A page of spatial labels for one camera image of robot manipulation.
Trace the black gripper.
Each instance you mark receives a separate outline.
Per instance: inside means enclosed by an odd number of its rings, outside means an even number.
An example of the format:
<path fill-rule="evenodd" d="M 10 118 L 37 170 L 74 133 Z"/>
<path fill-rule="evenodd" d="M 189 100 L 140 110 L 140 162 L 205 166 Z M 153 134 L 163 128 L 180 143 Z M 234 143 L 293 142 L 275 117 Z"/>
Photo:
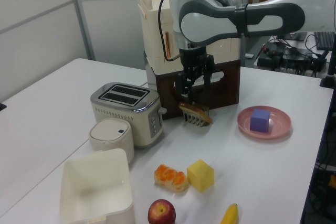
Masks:
<path fill-rule="evenodd" d="M 183 72 L 175 76 L 175 89 L 179 95 L 190 95 L 193 80 L 188 77 L 203 75 L 204 88 L 211 88 L 211 76 L 215 71 L 214 57 L 207 53 L 206 47 L 180 49 Z"/>

